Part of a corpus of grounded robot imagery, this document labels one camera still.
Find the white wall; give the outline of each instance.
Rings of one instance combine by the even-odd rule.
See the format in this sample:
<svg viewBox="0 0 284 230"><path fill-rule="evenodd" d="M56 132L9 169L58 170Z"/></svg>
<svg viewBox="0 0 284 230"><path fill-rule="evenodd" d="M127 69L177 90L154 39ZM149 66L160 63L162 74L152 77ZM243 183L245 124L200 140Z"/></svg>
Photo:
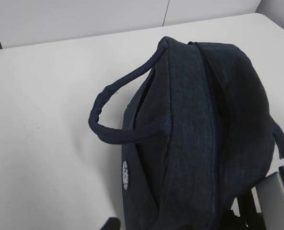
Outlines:
<svg viewBox="0 0 284 230"><path fill-rule="evenodd" d="M163 25L168 0L0 0L3 47Z"/></svg>
<svg viewBox="0 0 284 230"><path fill-rule="evenodd" d="M261 0L170 0L164 25L254 13Z"/></svg>
<svg viewBox="0 0 284 230"><path fill-rule="evenodd" d="M284 28L284 0L262 0L257 12L264 14Z"/></svg>

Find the denim fabric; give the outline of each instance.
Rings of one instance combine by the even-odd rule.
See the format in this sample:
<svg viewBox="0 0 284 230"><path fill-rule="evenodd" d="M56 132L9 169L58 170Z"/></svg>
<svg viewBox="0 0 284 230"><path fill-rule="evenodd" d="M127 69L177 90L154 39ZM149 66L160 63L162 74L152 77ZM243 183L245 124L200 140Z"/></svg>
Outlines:
<svg viewBox="0 0 284 230"><path fill-rule="evenodd" d="M234 198L266 176L275 143L284 158L284 134L270 117L250 60L236 46L164 37L158 50L159 60L125 111L123 130L161 117L171 118L172 126L123 144L126 229L215 230ZM97 133L111 143L108 129Z"/></svg>

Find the zipper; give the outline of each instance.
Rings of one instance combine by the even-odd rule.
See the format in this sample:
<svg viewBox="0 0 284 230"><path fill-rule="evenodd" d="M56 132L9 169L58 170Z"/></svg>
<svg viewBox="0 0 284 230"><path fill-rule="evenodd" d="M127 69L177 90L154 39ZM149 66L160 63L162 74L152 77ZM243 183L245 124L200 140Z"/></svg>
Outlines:
<svg viewBox="0 0 284 230"><path fill-rule="evenodd" d="M223 95L222 88L220 87L220 84L215 76L214 71L212 70L205 53L203 52L202 48L199 46L196 42L189 42L189 45L193 45L197 48L205 69L206 78L207 78L207 85L210 92L212 107L214 110L214 125L215 125L215 172L216 172L216 188L217 191L215 192L215 198L216 198L216 213L217 218L213 222L213 226L211 229L218 229L219 222L221 218L221 201L220 201L220 167L219 164L222 159L222 149L223 144L227 139L227 133L229 130L228 127L228 111L227 111L227 105L226 100ZM224 122L223 119L219 119L219 114L224 114L222 117L226 118L226 121Z"/></svg>

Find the backpack strap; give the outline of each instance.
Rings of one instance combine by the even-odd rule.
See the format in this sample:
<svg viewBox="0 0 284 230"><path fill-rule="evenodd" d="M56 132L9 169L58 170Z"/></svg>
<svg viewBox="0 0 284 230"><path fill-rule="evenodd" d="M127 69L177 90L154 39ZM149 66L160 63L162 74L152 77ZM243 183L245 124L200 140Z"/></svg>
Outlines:
<svg viewBox="0 0 284 230"><path fill-rule="evenodd" d="M144 127L132 130L108 128L98 124L99 114L102 112L103 106L110 100L110 98L120 88L150 70L160 59L167 48L168 44L164 40L161 41L158 45L157 51L144 65L117 80L113 84L106 86L104 90L97 96L90 113L89 126L91 130L93 130L93 132L97 134L99 139L108 144L126 144L138 143L154 136L167 136L171 134L170 115L163 115Z"/></svg>
<svg viewBox="0 0 284 230"><path fill-rule="evenodd" d="M279 158L284 159L284 133L282 129L280 128L280 126L274 121L272 117L271 119L272 119L272 124L273 124L273 127L272 127L273 136L275 138L275 141L276 141L276 144L279 150Z"/></svg>

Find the backpack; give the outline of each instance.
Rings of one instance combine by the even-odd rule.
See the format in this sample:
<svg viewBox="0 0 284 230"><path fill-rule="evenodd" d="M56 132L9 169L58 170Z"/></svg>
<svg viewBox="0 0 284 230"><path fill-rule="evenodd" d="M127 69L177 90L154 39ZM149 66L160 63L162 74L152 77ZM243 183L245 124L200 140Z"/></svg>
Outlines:
<svg viewBox="0 0 284 230"><path fill-rule="evenodd" d="M98 124L111 96L149 70L123 129ZM229 44L162 38L144 65L97 96L89 126L122 145L127 230L216 230L235 197L266 176L275 143L284 158L262 83Z"/></svg>

